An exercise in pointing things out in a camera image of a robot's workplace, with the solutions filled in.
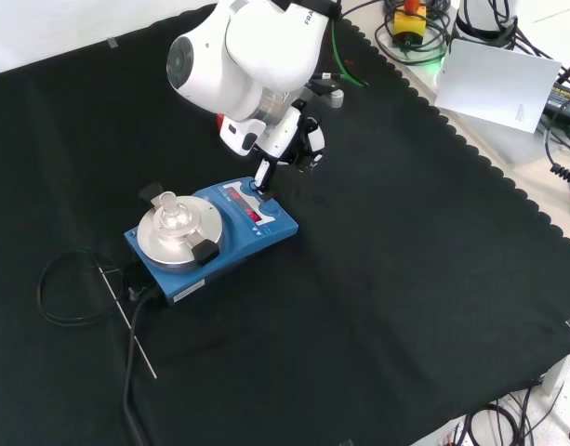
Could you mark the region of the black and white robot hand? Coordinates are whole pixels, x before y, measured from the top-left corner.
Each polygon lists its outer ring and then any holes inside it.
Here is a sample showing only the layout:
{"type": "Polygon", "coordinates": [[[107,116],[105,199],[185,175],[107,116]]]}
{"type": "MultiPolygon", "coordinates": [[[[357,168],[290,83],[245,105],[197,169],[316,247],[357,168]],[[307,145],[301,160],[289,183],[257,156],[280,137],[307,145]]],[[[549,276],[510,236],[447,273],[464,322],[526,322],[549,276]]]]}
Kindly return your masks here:
{"type": "Polygon", "coordinates": [[[324,157],[325,136],[318,120],[307,113],[307,105],[296,99],[283,120],[258,144],[261,157],[254,184],[264,201],[272,197],[277,166],[294,165],[298,171],[308,172],[324,157]]]}

